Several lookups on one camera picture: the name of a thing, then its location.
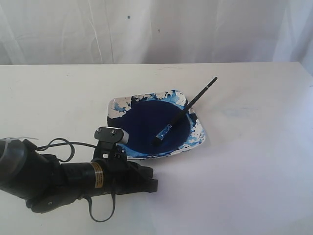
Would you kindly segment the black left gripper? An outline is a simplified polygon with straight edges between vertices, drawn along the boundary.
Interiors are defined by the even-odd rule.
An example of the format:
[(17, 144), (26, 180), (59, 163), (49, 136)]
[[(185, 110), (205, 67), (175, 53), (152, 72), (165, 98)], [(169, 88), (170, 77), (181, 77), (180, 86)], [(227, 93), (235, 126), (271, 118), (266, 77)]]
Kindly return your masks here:
[(157, 192), (158, 180), (153, 179), (154, 170), (129, 162), (125, 156), (116, 154), (116, 151), (116, 143), (98, 142), (92, 159), (95, 175), (93, 196)]

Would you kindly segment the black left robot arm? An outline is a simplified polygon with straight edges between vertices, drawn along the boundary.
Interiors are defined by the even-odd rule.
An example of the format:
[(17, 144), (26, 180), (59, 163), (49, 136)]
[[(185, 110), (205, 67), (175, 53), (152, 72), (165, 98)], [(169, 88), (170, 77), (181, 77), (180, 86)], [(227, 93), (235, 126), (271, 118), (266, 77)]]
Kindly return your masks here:
[(110, 154), (97, 146), (91, 162), (61, 163), (39, 154), (28, 140), (0, 141), (0, 189), (26, 201), (36, 213), (50, 212), (76, 200), (111, 194), (157, 191), (153, 169)]

